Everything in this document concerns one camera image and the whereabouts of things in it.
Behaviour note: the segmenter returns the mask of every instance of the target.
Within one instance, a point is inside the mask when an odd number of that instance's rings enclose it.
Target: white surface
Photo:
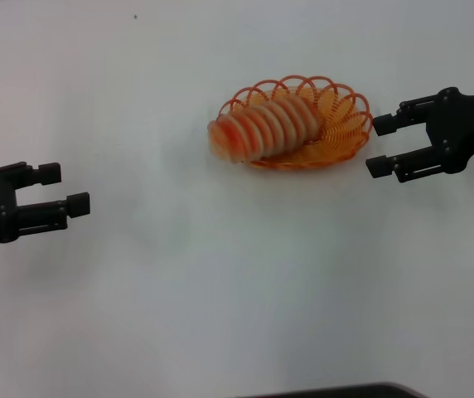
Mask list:
[[[0,0],[0,166],[61,163],[21,203],[92,197],[0,245],[0,398],[474,397],[474,158],[372,180],[365,159],[426,146],[421,127],[323,172],[211,158],[220,105],[291,73],[374,114],[474,94],[474,4]]]

